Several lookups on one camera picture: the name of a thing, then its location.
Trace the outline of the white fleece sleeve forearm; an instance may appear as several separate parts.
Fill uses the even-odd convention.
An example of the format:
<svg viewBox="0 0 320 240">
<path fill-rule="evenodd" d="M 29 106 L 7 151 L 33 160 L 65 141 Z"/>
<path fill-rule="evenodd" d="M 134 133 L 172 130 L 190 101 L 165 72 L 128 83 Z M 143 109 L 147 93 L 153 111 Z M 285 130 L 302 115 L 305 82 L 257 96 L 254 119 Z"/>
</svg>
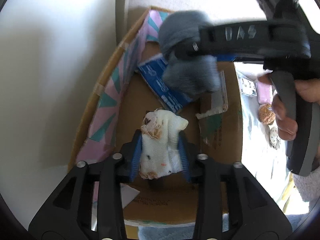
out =
<svg viewBox="0 0 320 240">
<path fill-rule="evenodd" d="M 304 202 L 311 202 L 319 198 L 319 167 L 307 177 L 293 174 L 293 181 Z"/>
</svg>

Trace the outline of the person's right hand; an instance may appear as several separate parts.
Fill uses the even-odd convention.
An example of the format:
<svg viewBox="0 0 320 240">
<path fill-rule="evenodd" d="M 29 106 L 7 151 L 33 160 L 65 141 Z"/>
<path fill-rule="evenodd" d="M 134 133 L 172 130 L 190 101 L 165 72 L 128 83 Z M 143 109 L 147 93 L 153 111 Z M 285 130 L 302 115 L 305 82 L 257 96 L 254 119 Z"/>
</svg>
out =
<svg viewBox="0 0 320 240">
<path fill-rule="evenodd" d="M 300 97 L 304 101 L 316 102 L 318 104 L 320 99 L 319 85 L 319 79 L 295 81 L 296 92 Z M 286 141 L 294 140 L 298 132 L 298 124 L 287 116 L 287 110 L 279 94 L 276 94 L 273 98 L 272 110 L 276 115 L 279 137 Z"/>
</svg>

